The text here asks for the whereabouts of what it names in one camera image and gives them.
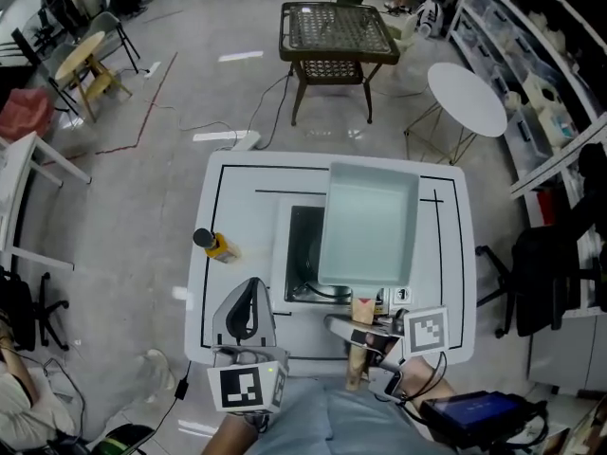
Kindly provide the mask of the pink cushioned chair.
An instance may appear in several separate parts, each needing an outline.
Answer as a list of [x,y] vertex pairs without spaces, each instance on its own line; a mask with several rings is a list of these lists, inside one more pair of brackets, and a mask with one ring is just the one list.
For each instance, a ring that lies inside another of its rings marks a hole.
[[30,133],[43,137],[54,113],[55,107],[44,88],[14,88],[0,111],[0,137],[8,142]]

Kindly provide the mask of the rectangular pan with wooden handle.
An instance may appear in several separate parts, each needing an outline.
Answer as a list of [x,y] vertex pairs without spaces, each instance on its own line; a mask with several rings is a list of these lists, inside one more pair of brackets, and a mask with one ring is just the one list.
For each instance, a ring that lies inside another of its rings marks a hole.
[[419,203],[414,173],[334,162],[324,206],[318,282],[345,287],[332,315],[371,325],[377,294],[410,283]]

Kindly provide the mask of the person's right forearm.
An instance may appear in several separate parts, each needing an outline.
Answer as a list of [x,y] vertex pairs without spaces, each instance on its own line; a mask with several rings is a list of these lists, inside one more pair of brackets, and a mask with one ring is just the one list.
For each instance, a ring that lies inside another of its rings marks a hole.
[[446,379],[440,379],[434,368],[421,356],[409,358],[401,367],[400,388],[418,410],[426,400],[456,395]]

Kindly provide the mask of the round wooden table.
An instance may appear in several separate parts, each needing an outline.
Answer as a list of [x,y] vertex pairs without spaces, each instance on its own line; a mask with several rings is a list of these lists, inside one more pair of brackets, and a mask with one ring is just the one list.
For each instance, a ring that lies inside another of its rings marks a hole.
[[[96,122],[96,117],[91,108],[91,101],[98,98],[109,87],[114,85],[129,97],[133,96],[133,93],[118,80],[117,76],[101,64],[95,56],[95,52],[104,37],[105,32],[99,31],[82,40],[65,57],[53,75],[56,82],[67,81],[76,84],[84,110],[93,123]],[[83,80],[80,78],[80,71],[84,69],[97,73],[97,76],[87,87],[83,86]]]

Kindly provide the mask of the portable gas stove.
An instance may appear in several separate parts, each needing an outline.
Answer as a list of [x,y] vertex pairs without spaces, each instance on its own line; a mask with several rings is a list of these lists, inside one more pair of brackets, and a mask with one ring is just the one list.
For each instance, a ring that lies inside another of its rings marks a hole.
[[[289,194],[279,201],[270,281],[272,307],[277,313],[324,314],[333,306],[349,303],[347,288],[318,282],[324,204],[322,194]],[[407,308],[412,296],[409,286],[382,289],[377,294],[376,313],[388,315]]]

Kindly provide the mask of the white round side table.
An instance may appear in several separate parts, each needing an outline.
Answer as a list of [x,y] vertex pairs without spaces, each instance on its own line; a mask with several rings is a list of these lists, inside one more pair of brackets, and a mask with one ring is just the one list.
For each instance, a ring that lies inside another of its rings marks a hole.
[[[441,162],[457,164],[477,137],[498,138],[506,131],[506,109],[493,89],[478,75],[453,63],[436,63],[427,73],[428,88],[434,103],[406,127],[403,135],[413,138],[428,151],[439,155]],[[449,115],[459,126],[460,133],[454,148],[444,152],[432,141],[434,130],[428,137],[414,131],[415,125],[435,115],[435,124]]]

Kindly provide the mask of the red box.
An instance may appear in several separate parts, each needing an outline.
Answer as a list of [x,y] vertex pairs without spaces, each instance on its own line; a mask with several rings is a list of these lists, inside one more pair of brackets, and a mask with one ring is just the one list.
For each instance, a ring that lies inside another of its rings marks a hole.
[[541,190],[536,192],[543,223],[554,226],[559,222],[562,213],[561,194],[556,190]]

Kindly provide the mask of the gray chair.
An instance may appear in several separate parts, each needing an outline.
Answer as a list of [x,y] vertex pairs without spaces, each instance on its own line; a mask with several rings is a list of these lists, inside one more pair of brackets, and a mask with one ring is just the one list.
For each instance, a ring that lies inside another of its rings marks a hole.
[[140,55],[126,34],[120,19],[110,11],[100,13],[93,19],[83,38],[87,39],[99,32],[103,32],[104,37],[96,48],[95,57],[102,62],[116,51],[123,49],[132,68],[138,73],[136,60],[140,59]]

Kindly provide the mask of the person's light blue jeans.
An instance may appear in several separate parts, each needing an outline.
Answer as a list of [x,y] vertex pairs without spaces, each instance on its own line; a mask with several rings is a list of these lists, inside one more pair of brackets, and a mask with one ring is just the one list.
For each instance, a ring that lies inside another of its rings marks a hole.
[[283,403],[246,455],[455,455],[390,403],[338,379],[289,378]]

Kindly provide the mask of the gray cabinet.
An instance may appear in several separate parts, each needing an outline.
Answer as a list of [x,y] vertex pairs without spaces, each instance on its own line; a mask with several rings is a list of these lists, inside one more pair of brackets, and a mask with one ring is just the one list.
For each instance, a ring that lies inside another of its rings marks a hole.
[[566,318],[532,336],[528,379],[569,391],[607,392],[607,314]]

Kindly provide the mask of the white shelf rack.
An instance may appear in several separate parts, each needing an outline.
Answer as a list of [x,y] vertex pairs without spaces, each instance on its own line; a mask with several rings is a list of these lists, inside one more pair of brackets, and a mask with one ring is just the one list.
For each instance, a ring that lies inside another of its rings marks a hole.
[[567,0],[457,0],[447,38],[506,106],[512,197],[560,180],[575,201],[580,149],[607,146],[607,36]]

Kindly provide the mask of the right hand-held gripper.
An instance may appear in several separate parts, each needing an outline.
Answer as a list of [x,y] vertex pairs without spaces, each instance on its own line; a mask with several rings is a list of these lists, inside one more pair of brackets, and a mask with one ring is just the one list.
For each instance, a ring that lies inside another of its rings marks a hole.
[[[374,353],[369,367],[369,389],[382,401],[408,402],[400,388],[401,367],[411,357],[437,355],[434,373],[442,379],[449,349],[447,309],[399,310],[389,321],[365,324],[345,315],[327,315],[323,324],[345,342]],[[368,337],[373,341],[367,343]]]

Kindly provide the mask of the yellow bottle with black cap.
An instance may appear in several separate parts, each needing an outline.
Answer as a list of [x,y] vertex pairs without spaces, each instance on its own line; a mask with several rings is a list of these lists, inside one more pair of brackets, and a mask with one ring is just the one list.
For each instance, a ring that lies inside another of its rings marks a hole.
[[203,248],[210,259],[222,264],[230,264],[240,258],[240,251],[223,234],[205,228],[193,233],[193,242]]

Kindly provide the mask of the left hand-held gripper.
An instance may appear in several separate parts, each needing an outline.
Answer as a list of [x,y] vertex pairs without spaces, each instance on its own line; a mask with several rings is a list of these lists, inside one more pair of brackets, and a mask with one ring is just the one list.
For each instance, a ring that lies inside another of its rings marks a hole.
[[267,287],[251,277],[234,288],[212,319],[213,366],[207,374],[215,408],[232,414],[280,410],[288,353],[278,346]]

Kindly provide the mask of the person's left forearm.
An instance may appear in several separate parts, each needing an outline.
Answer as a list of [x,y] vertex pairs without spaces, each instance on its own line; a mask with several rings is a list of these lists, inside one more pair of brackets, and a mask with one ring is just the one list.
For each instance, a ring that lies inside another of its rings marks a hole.
[[268,421],[267,415],[227,415],[201,455],[245,455]]

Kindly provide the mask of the black device with blue screen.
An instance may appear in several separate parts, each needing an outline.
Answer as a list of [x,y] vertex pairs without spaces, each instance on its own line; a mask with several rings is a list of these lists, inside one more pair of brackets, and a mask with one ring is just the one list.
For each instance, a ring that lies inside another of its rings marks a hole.
[[[544,401],[531,403],[518,394],[477,391],[422,402],[420,417],[431,430],[461,449],[478,447],[489,453],[527,450],[541,444],[549,432]],[[538,434],[525,442],[512,439],[535,419]]]

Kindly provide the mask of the black office chair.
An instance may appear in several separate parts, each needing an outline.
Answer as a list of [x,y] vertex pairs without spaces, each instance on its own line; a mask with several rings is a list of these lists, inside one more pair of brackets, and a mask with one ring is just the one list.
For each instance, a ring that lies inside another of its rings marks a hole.
[[40,280],[38,300],[33,300],[28,284],[17,273],[0,266],[0,310],[9,317],[18,351],[33,352],[36,335],[39,335],[43,347],[49,346],[47,337],[50,337],[62,351],[69,351],[68,344],[60,341],[51,325],[51,316],[60,308],[67,310],[70,304],[68,300],[46,304],[49,280],[50,274],[46,272]]
[[[506,296],[504,326],[497,338],[516,323],[519,337],[529,337],[545,327],[559,330],[562,318],[579,293],[579,283],[590,281],[602,296],[607,311],[607,153],[600,143],[583,146],[579,172],[583,195],[561,224],[526,229],[511,249],[510,268],[489,246],[477,246],[475,255],[487,257],[498,272],[499,288],[477,301],[479,307]],[[578,240],[594,228],[603,241],[592,267],[583,269],[574,258]]]

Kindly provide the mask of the white rectangular table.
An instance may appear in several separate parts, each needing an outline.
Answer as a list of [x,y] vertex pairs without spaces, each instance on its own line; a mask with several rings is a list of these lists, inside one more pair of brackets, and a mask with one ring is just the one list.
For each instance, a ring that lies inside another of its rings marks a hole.
[[90,184],[92,177],[71,163],[65,156],[44,142],[32,132],[12,143],[0,136],[0,265],[10,268],[13,257],[38,264],[73,271],[73,263],[63,262],[40,255],[15,244],[15,230],[31,171],[35,171],[61,188],[64,181],[37,164],[34,152],[39,150],[50,157],[73,176]]

